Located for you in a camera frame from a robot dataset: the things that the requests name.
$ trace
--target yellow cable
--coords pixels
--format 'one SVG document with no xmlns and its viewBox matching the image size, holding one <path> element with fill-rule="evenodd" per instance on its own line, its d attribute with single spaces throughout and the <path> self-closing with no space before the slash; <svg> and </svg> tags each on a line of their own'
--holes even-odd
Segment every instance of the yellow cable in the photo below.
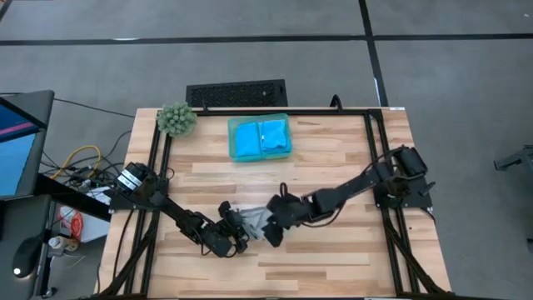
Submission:
<svg viewBox="0 0 533 300">
<path fill-rule="evenodd" d="M 91 177 L 92 175 L 94 175 L 94 170 L 96 170 L 98 168 L 98 164 L 100 163 L 100 160 L 102 159 L 102 154 L 100 153 L 100 148 L 99 147 L 94 146 L 94 145 L 87 145 L 87 146 L 79 147 L 78 149 L 76 149 L 72 153 L 70 153 L 70 155 L 67 157 L 67 160 L 61 166 L 61 168 L 59 170 L 57 170 L 57 172 L 55 174 L 53 174 L 50 178 L 51 179 L 56 179 L 57 176 L 59 176 L 59 174 L 61 174 L 61 171 L 65 170 L 65 167 L 68 165 L 68 163 L 74 157 L 74 155 L 76 155 L 77 153 L 79 153 L 82 150 L 89 149 L 89 148 L 95 149 L 97 151 L 97 153 L 98 153 L 98 160 L 97 160 L 97 162 L 94 165 L 94 169 L 89 173 L 88 177 Z"/>
</svg>

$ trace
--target black cable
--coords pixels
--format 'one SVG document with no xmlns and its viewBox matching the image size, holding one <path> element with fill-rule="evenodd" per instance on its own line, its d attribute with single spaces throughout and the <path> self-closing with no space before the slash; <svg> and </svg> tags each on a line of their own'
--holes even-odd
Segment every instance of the black cable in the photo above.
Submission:
<svg viewBox="0 0 533 300">
<path fill-rule="evenodd" d="M 0 92 L 0 95 L 20 95 L 20 94 L 24 94 L 24 92 Z M 128 115 L 126 113 L 122 113 L 122 112 L 114 112 L 114 111 L 110 111 L 110 110 L 107 110 L 107 109 L 101 109 L 101 108 L 97 108 L 97 107 L 92 107 L 92 106 L 88 106 L 88 105 L 85 105 L 85 104 L 81 104 L 81 103 L 78 103 L 78 102 L 74 102 L 74 101 L 70 101 L 70 100 L 63 100 L 63 99 L 59 99 L 59 98 L 54 98 L 55 101 L 59 101 L 59 102 L 63 102 L 63 103 L 69 103 L 69 104 L 72 104 L 72 105 L 78 105 L 78 106 L 81 106 L 83 108 L 89 108 L 89 109 L 94 109 L 96 111 L 99 111 L 99 112 L 103 112 L 103 113 L 112 113 L 112 114 L 116 114 L 118 116 L 123 116 L 123 117 L 128 117 L 128 118 L 135 118 L 135 116 L 132 116 L 132 115 Z"/>
<path fill-rule="evenodd" d="M 117 148 L 118 142 L 120 142 L 120 140 L 121 140 L 126 134 L 128 134 L 128 133 L 130 133 L 130 132 L 131 132 L 131 130 L 128 130 L 128 131 L 126 131 L 126 132 L 123 132 L 123 133 L 117 138 L 117 140 L 115 141 L 115 144 L 113 145 L 111 151 L 109 151 L 109 153 L 108 153 L 107 155 L 105 155 L 104 157 L 105 157 L 105 158 L 109 158 L 109 156 L 110 156 L 110 155 L 115 151 L 115 149 Z M 92 157 L 85 157 L 85 158 L 79 159 L 79 160 L 77 160 L 76 162 L 71 162 L 71 163 L 68 164 L 64 169 L 70 169 L 70 168 L 72 168 L 74 165 L 77 165 L 77 164 L 79 164 L 79 163 L 85 162 L 85 161 L 87 161 L 87 160 L 95 159 L 95 158 L 98 158 L 98 155 L 95 155 L 95 156 L 92 156 Z M 56 163 L 54 163 L 54 162 L 53 162 L 53 163 L 55 164 L 55 166 L 51 166 L 51 165 L 49 165 L 47 162 L 41 162 L 41 163 L 44 164 L 45 166 L 50 167 L 50 168 L 56 168 L 56 169 L 55 169 L 56 171 L 57 171 L 58 169 L 61 169 L 61 167 L 59 167 L 59 166 L 58 166 Z M 42 173 L 48 173 L 48 172 L 51 172 L 51 171 L 52 171 L 52 170 L 47 170 L 47 171 L 42 172 Z"/>
<path fill-rule="evenodd" d="M 232 255 L 226 255 L 226 258 L 233 258 L 237 254 L 237 245 L 233 244 L 233 247 L 235 247 L 235 252 Z"/>
<path fill-rule="evenodd" d="M 126 234 L 127 225 L 130 223 L 130 219 L 132 218 L 132 215 L 133 215 L 133 209 L 127 215 L 126 222 L 124 223 L 124 228 L 122 229 L 122 233 L 120 235 L 120 240 L 118 241 L 117 255 L 115 257 L 115 264 L 113 266 L 113 279 L 117 277 L 118 257 L 120 256 L 120 249 L 122 248 L 122 241 L 124 240 L 124 235 Z"/>
<path fill-rule="evenodd" d="M 95 176 L 95 178 L 97 180 L 101 180 L 101 181 L 104 181 L 104 182 L 105 181 L 112 182 L 115 177 L 116 177 L 116 174 L 113 174 L 112 172 L 109 172 L 107 170 L 99 170 L 99 169 L 97 170 L 97 174 Z"/>
<path fill-rule="evenodd" d="M 280 196 L 284 197 L 288 193 L 288 187 L 286 186 L 286 183 L 282 182 L 280 183 Z"/>
<path fill-rule="evenodd" d="M 55 168 L 61 169 L 61 167 L 59 167 L 59 165 L 56 164 L 56 162 L 54 162 L 53 159 L 51 159 L 51 158 L 48 156 L 48 154 L 47 154 L 46 152 L 44 152 L 44 150 L 42 150 L 42 154 L 44 154 L 44 156 L 45 156 L 46 158 L 48 158 L 48 160 L 49 160 L 50 162 L 52 162 L 52 164 L 55 166 Z M 64 171 L 69 177 L 72 177 L 72 174 L 69 174 L 69 173 L 67 172 L 67 168 L 66 168 L 66 167 L 65 167 L 65 169 L 63 169 L 63 171 Z"/>
<path fill-rule="evenodd" d="M 420 207 L 420 209 L 422 210 L 422 212 L 427 213 L 427 215 L 430 216 L 430 218 L 433 220 L 433 223 L 436 224 L 435 216 L 433 216 L 433 213 L 428 211 L 426 207 Z"/>
<path fill-rule="evenodd" d="M 42 175 L 52 175 L 53 173 L 57 172 L 57 169 L 50 169 L 50 170 L 46 170 L 44 172 L 40 172 L 39 174 L 42 174 Z M 70 176 L 68 175 L 65 175 L 65 174 L 59 174 L 57 175 L 59 178 L 69 178 Z"/>
<path fill-rule="evenodd" d="M 174 175 L 176 175 L 176 172 L 175 172 L 174 169 L 171 168 L 171 167 L 167 167 L 167 171 L 168 171 L 168 170 L 171 170 L 171 171 L 172 171 L 172 176 L 170 176 L 170 178 L 167 178 L 168 180 L 171 180 L 171 179 L 174 178 Z"/>
<path fill-rule="evenodd" d="M 63 99 L 59 99 L 59 98 L 54 98 L 54 100 L 55 101 L 59 101 L 59 102 L 63 102 L 63 103 L 70 103 L 72 105 L 78 105 L 78 106 L 81 106 L 83 108 L 94 109 L 96 111 L 103 112 L 103 113 L 112 113 L 112 114 L 115 114 L 115 115 L 118 115 L 118 116 L 123 116 L 123 117 L 128 117 L 128 118 L 135 118 L 135 116 L 128 115 L 126 113 L 114 112 L 114 111 L 110 111 L 110 110 L 107 110 L 107 109 L 101 109 L 101 108 L 97 108 L 97 107 L 92 107 L 92 106 L 88 106 L 88 105 L 81 104 L 81 103 L 74 102 L 74 101 L 63 100 Z"/>
<path fill-rule="evenodd" d="M 339 217 L 339 215 L 341 214 L 341 211 L 344 208 L 345 204 L 346 204 L 346 201 L 341 204 L 341 206 L 339 207 L 339 210 L 336 211 L 336 215 L 334 217 L 332 217 L 328 222 L 326 222 L 324 224 L 311 225 L 311 224 L 303 223 L 302 225 L 305 226 L 305 227 L 309 227 L 309 228 L 322 228 L 322 227 L 326 227 L 328 225 L 331 225 L 336 220 L 336 218 Z"/>
<path fill-rule="evenodd" d="M 117 147 L 118 142 L 120 142 L 120 139 L 121 139 L 122 137 L 124 137 L 125 135 L 127 135 L 128 133 L 132 133 L 132 131 L 131 131 L 131 130 L 128 130 L 128 131 L 124 132 L 123 134 L 121 134 L 121 135 L 117 138 L 115 144 L 114 144 L 113 147 L 111 148 L 111 151 L 106 155 L 106 158 L 109 158 L 109 156 L 111 155 L 111 153 L 113 153 L 113 151 L 115 151 L 115 148 Z"/>
<path fill-rule="evenodd" d="M 107 171 L 108 169 L 110 169 L 110 168 L 115 168 L 115 171 L 118 171 L 118 170 L 117 170 L 117 166 L 120 166 L 120 165 L 123 165 L 123 164 L 124 164 L 124 162 L 115 162 L 114 164 L 111 164 L 111 165 L 105 167 L 105 168 L 102 170 L 102 172 L 106 172 L 106 171 Z"/>
<path fill-rule="evenodd" d="M 198 233 L 198 231 L 196 229 L 192 229 L 192 231 L 194 231 L 194 233 L 197 235 L 198 237 L 198 241 L 200 241 L 200 254 L 202 256 L 206 256 L 207 254 L 211 253 L 211 250 L 207 251 L 207 252 L 203 252 L 203 239 L 202 239 L 202 236 L 200 235 L 200 233 Z"/>
</svg>

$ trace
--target gray cloth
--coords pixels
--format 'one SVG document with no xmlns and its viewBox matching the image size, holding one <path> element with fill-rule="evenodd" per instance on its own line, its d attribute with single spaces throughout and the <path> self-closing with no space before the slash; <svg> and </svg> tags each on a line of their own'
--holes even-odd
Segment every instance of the gray cloth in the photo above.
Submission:
<svg viewBox="0 0 533 300">
<path fill-rule="evenodd" d="M 267 219 L 272 215 L 266 207 L 256 207 L 251 209 L 240 210 L 242 216 L 244 230 L 250 236 L 250 239 L 263 239 L 264 232 L 262 230 L 268 224 Z"/>
</svg>

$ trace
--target desk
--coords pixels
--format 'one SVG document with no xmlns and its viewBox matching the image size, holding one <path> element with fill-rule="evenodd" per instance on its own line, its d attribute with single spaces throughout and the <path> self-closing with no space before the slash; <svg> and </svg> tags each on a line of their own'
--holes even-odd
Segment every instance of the desk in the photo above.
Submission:
<svg viewBox="0 0 533 300">
<path fill-rule="evenodd" d="M 126 163 L 147 163 L 156 113 L 156 109 L 137 110 Z M 383 108 L 383 116 L 391 148 L 412 146 L 406 112 Z M 219 218 L 217 208 L 224 200 L 238 208 L 264 206 L 273 194 L 279 193 L 281 182 L 287 183 L 289 192 L 296 195 L 335 187 L 355 177 L 371 161 L 362 117 L 298 116 L 290 119 L 294 148 L 291 157 L 234 163 L 227 154 L 227 119 L 198 118 L 190 137 L 173 139 L 168 163 L 176 172 L 170 181 L 170 198 L 214 220 Z M 374 135 L 379 141 L 377 129 Z M 163 138 L 157 151 L 156 170 L 162 157 Z M 413 254 L 438 285 L 450 290 L 433 221 L 420 209 L 404 212 Z M 118 212 L 112 216 L 102 257 L 103 287 L 111 282 L 127 214 Z M 131 252 L 135 218 L 134 214 L 127 227 L 119 269 Z M 401 255 L 399 262 L 404 289 L 409 290 Z M 143 263 L 141 260 L 137 265 L 134 292 L 140 287 Z M 386 238 L 372 192 L 350 200 L 329 227 L 291 230 L 278 248 L 266 241 L 250 242 L 245 253 L 229 259 L 212 254 L 202 257 L 200 247 L 183 237 L 169 217 L 162 214 L 159 222 L 149 297 L 390 295 L 395 292 Z"/>
</svg>

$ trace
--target computer mouse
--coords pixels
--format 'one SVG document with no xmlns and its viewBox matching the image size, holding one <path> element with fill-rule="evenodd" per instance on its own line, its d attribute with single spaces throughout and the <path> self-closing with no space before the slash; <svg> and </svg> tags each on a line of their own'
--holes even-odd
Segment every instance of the computer mouse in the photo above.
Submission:
<svg viewBox="0 0 533 300">
<path fill-rule="evenodd" d="M 12 270 L 15 277 L 24 278 L 33 272 L 39 259 L 41 245 L 42 239 L 40 237 L 30 237 L 18 246 L 13 256 Z"/>
</svg>

